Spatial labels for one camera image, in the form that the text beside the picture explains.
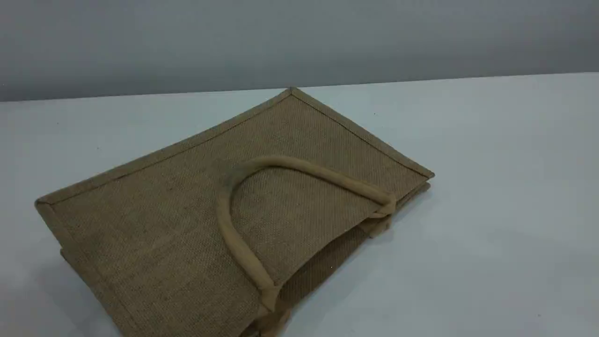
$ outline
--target bag handle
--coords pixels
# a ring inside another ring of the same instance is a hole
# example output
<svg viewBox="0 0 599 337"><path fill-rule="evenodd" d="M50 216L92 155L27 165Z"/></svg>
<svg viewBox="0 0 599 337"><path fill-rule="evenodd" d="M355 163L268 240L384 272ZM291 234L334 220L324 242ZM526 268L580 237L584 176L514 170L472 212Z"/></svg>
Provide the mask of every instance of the bag handle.
<svg viewBox="0 0 599 337"><path fill-rule="evenodd" d="M284 167L304 172L383 205L370 216L371 218L383 218L393 214L397 201L393 194L385 192L369 183L361 182L328 168L293 157L256 157L233 169L217 196L216 217L220 233L231 254L237 260L237 263L245 270L260 290L262 304L269 311L274 312L281 285L274 284L273 279L266 269L264 269L264 265L262 265L256 254L253 253L247 243L241 238L231 221L231 197L237 185L257 171L267 167Z"/></svg>

